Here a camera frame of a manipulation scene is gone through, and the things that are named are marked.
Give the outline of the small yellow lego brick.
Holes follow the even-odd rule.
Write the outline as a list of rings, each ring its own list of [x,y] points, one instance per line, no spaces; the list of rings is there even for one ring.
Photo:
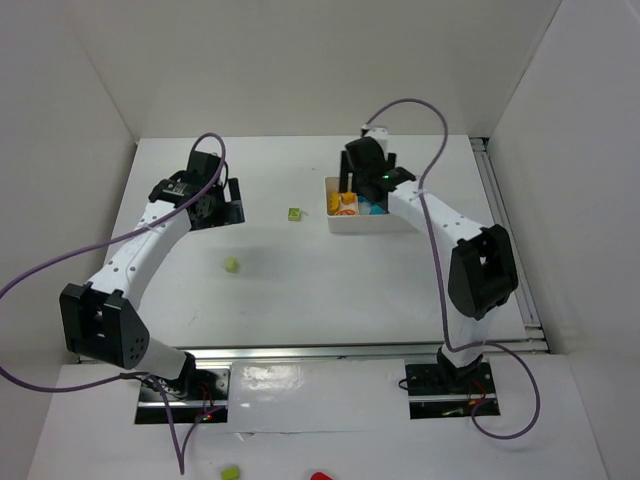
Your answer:
[[[357,202],[357,195],[353,192],[344,192],[340,194],[340,200],[343,204],[353,204]]]

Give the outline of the teal lego brick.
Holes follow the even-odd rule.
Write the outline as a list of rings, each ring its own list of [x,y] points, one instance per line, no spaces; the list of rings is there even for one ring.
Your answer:
[[[386,215],[387,211],[380,205],[366,200],[364,197],[358,198],[359,214],[362,216]]]

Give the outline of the small green lego cube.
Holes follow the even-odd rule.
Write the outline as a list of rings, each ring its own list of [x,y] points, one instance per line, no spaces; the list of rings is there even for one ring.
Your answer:
[[[239,261],[236,257],[230,256],[225,259],[224,269],[228,273],[236,273],[239,270]]]

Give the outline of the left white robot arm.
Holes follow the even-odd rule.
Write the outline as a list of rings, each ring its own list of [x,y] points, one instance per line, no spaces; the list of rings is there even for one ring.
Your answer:
[[[239,182],[222,170],[219,156],[191,152],[185,169],[152,189],[137,235],[84,284],[64,288],[59,304],[70,352],[168,380],[192,369],[185,352],[151,336],[138,308],[179,240],[192,231],[243,222]]]

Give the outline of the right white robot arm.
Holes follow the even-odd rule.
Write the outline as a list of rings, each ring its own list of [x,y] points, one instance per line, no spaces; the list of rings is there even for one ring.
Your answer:
[[[424,179],[395,163],[386,142],[364,136],[341,153],[341,184],[425,233],[441,304],[444,345],[439,363],[468,370],[480,362],[496,311],[518,287],[510,236],[485,226],[428,192]]]

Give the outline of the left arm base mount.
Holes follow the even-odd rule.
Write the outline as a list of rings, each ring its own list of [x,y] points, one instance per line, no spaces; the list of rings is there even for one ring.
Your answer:
[[[173,421],[179,425],[192,424],[198,416],[203,415],[203,423],[226,423],[230,379],[229,367],[207,369],[207,374],[197,379],[185,393],[171,390],[160,380]],[[137,425],[168,423],[162,395],[149,380],[145,380],[140,387],[134,423]]]

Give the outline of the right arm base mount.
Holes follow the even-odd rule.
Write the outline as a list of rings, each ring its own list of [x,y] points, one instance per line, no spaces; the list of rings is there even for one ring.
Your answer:
[[[397,386],[407,394],[411,420],[465,418],[474,408],[477,417],[501,415],[487,359],[457,379],[449,377],[433,355],[408,359]]]

